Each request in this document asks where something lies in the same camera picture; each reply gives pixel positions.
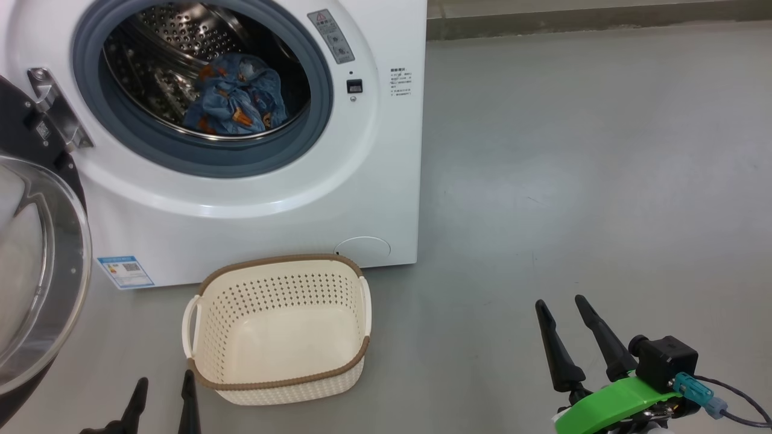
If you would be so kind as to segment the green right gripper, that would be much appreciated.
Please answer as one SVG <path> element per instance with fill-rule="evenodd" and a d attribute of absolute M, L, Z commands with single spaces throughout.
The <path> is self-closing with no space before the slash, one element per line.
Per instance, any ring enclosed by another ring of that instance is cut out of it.
<path fill-rule="evenodd" d="M 593 333 L 606 362 L 610 382 L 598 392 L 588 393 L 582 382 L 584 371 L 576 366 L 557 333 L 548 305 L 537 300 L 535 309 L 552 387 L 568 392 L 571 406 L 552 418 L 557 433 L 670 433 L 666 422 L 686 404 L 703 406 L 703 383 L 689 374 L 676 374 L 657 392 L 640 377 L 628 377 L 639 365 L 610 326 L 596 313 L 587 298 L 575 296 L 585 326 Z"/>

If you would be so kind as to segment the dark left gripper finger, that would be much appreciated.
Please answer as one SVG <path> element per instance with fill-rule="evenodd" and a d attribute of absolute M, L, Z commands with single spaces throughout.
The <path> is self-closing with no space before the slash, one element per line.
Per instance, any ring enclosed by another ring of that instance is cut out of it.
<path fill-rule="evenodd" d="M 201 434 L 195 374 L 190 369 L 185 371 L 181 396 L 183 400 L 183 406 L 181 412 L 181 421 L 179 423 L 177 433 Z"/>
<path fill-rule="evenodd" d="M 144 412 L 147 402 L 147 388 L 149 381 L 146 377 L 141 377 L 137 381 L 127 407 L 119 420 L 121 428 L 118 433 L 138 433 L 141 415 Z"/>

